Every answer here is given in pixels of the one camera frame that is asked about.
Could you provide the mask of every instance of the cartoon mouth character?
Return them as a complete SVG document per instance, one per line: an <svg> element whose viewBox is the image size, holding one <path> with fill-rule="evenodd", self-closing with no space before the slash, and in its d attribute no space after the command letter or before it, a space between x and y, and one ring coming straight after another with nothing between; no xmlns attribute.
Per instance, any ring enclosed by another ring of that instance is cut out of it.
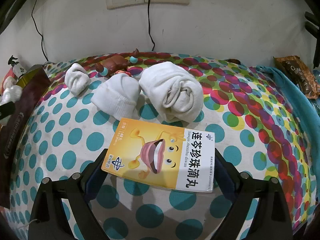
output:
<svg viewBox="0 0 320 240"><path fill-rule="evenodd" d="M164 133L168 134L169 141L167 142L166 139L163 138ZM143 137L139 136L139 134L140 130L137 128L130 133L131 138L138 138L141 140L142 148L136 159L129 162L128 167L129 169L138 168L140 165L139 159L141 159L147 166L147 171L142 170L138 174L140 179L145 179L150 171L154 174L159 174L163 163L169 165L170 168L175 168L177 166L177 162L180 161L180 154L174 155L174 152L179 150L179 146L176 144L179 144L180 147L182 147L182 142L186 140L183 132L170 133L161 131L155 141L147 143Z"/></svg>

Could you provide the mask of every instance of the snack package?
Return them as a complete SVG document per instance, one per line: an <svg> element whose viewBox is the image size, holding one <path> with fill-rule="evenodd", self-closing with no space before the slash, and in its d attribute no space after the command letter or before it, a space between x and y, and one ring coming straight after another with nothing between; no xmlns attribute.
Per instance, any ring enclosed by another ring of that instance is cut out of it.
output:
<svg viewBox="0 0 320 240"><path fill-rule="evenodd" d="M141 183L212 192L214 133L122 118L101 169Z"/></svg>
<svg viewBox="0 0 320 240"><path fill-rule="evenodd" d="M298 56L274 58L276 67L281 70L301 92L310 99L318 98L320 85L306 64Z"/></svg>

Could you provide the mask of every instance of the brown wrapper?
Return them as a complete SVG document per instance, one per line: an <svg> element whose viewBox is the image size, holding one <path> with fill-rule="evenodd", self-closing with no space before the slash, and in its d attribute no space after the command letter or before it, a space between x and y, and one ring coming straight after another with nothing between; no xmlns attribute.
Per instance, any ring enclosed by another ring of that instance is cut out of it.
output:
<svg viewBox="0 0 320 240"><path fill-rule="evenodd" d="M306 64L298 56L274 58L276 67L281 70L301 92L310 99L317 99L320 85Z"/></svg>

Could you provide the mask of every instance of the brown bag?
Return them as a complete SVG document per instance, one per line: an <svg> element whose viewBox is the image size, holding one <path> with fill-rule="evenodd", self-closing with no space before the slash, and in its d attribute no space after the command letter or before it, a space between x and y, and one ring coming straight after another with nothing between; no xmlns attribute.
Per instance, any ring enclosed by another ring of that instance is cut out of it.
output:
<svg viewBox="0 0 320 240"><path fill-rule="evenodd" d="M39 71L22 90L20 100L15 102L14 113L7 125L0 131L0 206L5 208L10 208L9 183L13 158L20 136L39 99L50 84L43 68L39 68Z"/></svg>

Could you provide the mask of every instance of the black plastic mount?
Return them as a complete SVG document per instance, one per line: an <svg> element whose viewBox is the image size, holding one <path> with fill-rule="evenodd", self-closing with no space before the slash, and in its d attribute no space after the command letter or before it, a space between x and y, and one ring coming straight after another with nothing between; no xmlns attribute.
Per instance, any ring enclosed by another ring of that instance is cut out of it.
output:
<svg viewBox="0 0 320 240"><path fill-rule="evenodd" d="M88 206L96 198L107 173L101 170L108 149L82 173L69 179L44 178L31 212L29 240L74 240L61 199L68 199L76 223L85 240L108 240ZM253 179L247 172L224 160L215 149L214 178L232 206L211 240L234 240L238 237L253 198L259 198L253 222L245 240L292 240L291 219L284 193L277 178Z"/></svg>

